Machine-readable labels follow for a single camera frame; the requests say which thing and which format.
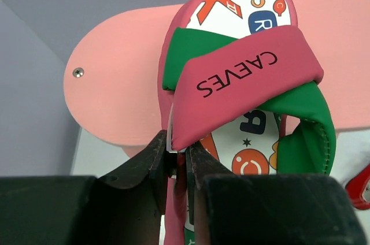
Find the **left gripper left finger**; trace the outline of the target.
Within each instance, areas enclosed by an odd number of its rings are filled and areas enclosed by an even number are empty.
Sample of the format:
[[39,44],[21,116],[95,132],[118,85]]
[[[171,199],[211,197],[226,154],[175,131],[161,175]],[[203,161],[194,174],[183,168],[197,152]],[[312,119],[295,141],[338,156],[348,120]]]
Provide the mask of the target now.
[[102,177],[1,178],[2,244],[158,244],[166,132]]

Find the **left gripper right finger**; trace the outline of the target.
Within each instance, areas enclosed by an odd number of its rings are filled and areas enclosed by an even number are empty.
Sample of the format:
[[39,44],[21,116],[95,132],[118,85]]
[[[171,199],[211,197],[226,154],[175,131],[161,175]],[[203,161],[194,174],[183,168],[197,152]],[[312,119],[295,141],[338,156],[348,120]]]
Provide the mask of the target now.
[[233,174],[200,144],[186,150],[196,244],[366,244],[345,190],[318,174]]

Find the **pink sandal one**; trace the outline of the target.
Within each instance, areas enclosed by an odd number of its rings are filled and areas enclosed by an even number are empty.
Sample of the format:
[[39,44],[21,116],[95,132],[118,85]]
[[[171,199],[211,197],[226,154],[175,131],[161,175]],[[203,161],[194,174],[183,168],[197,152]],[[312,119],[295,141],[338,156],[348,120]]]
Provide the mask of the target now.
[[185,150],[195,143],[237,175],[328,175],[336,133],[324,76],[292,0],[189,0],[158,66],[161,125],[177,153],[165,244],[194,244]]

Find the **red sneaker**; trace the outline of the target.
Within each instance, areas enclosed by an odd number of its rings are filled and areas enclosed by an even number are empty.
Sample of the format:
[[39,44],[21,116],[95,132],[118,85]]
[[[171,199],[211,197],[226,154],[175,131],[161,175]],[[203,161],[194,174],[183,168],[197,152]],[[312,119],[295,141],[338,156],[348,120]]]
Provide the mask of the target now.
[[352,178],[345,186],[349,198],[356,209],[369,209],[369,165]]

